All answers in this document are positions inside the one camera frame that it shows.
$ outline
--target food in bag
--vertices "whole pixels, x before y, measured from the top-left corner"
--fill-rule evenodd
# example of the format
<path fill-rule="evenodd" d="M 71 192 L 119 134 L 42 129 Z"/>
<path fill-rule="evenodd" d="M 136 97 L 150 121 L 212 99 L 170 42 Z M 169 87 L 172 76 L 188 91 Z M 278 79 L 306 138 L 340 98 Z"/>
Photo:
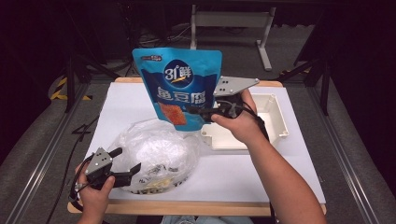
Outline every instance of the food in bag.
<path fill-rule="evenodd" d="M 201 49 L 134 49 L 134 62 L 159 119 L 176 130 L 198 131 L 205 124 L 186 105 L 211 108 L 219 81 L 221 52 Z"/>

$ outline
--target dark background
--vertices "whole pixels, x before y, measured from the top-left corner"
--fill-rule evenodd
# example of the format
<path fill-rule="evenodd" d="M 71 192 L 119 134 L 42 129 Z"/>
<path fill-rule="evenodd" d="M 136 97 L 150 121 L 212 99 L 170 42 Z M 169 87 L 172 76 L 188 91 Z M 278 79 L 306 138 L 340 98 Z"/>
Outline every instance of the dark background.
<path fill-rule="evenodd" d="M 188 6 L 169 13 L 166 6 L 79 3 L 70 7 L 63 2 L 10 0 L 0 4 L 0 162 L 50 104 L 49 87 L 63 73 L 73 50 L 98 63 L 128 58 L 140 28 L 165 37 L 173 25 L 189 22 L 191 13 Z M 337 32 L 342 32 L 339 48 L 332 52 L 332 79 L 364 145 L 396 194 L 396 18 L 389 6 L 381 4 L 349 10 L 353 18 L 347 19 L 353 25 L 343 17 L 334 20 L 329 27 L 336 27 L 336 22 L 346 27 L 319 30 L 311 36 L 302 59 L 317 56 L 329 36 L 338 38 Z M 332 13 L 340 16 L 339 11 Z M 274 24 L 316 24 L 321 15 L 318 7 L 283 6 L 277 8 Z"/>

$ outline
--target hand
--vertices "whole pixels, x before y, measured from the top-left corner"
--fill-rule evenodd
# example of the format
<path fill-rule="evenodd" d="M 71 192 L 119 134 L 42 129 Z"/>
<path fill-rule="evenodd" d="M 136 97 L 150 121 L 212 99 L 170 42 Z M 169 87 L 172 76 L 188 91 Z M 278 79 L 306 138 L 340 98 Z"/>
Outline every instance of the hand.
<path fill-rule="evenodd" d="M 244 90 L 241 94 L 242 100 L 257 114 L 256 104 L 254 104 L 250 91 Z M 263 137 L 262 131 L 257 124 L 257 120 L 255 120 L 253 116 L 246 111 L 243 111 L 236 119 L 227 119 L 218 114 L 212 115 L 211 118 L 218 125 L 230 130 L 237 140 L 245 143 L 246 145 L 254 143 L 257 138 Z"/>
<path fill-rule="evenodd" d="M 87 166 L 88 164 L 86 164 L 81 170 L 78 177 L 79 184 L 88 183 L 87 176 L 85 176 Z M 102 186 L 101 190 L 87 186 L 79 192 L 84 208 L 79 223 L 102 223 L 105 211 L 107 210 L 108 194 L 113 189 L 115 181 L 115 177 L 110 176 Z"/>

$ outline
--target table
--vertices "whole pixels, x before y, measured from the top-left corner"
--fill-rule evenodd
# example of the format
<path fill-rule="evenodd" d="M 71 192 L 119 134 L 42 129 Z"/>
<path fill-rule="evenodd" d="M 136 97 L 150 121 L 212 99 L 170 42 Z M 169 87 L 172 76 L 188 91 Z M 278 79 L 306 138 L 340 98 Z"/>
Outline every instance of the table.
<path fill-rule="evenodd" d="M 117 135 L 131 123 L 156 118 L 141 79 L 126 80 L 134 83 L 123 83 L 124 78 L 111 83 L 87 155 L 91 155 L 99 147 L 109 147 Z M 317 174 L 289 96 L 286 89 L 279 88 L 280 86 L 279 82 L 261 82 L 260 86 L 252 87 L 250 91 L 252 94 L 276 95 L 290 132 L 286 139 L 278 143 L 277 150 L 307 181 L 325 213 L 326 201 Z M 122 189 L 113 189 L 109 198 L 106 212 L 112 214 L 270 216 L 269 199 L 248 151 L 214 151 L 206 145 L 201 145 L 201 159 L 189 179 L 175 189 L 153 195 L 135 195 Z M 71 204 L 68 205 L 68 210 L 72 213 L 78 212 Z"/>

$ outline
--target clear plastic bag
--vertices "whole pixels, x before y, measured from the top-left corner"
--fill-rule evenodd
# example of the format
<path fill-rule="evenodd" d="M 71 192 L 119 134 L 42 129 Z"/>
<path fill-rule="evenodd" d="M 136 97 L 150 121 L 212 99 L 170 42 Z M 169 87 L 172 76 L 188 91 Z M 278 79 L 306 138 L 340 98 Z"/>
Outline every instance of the clear plastic bag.
<path fill-rule="evenodd" d="M 167 121 L 150 119 L 132 124 L 108 149 L 122 147 L 111 170 L 126 172 L 141 162 L 131 186 L 122 189 L 137 194 L 160 193 L 185 181 L 199 160 L 201 139 L 197 132 L 178 132 Z"/>

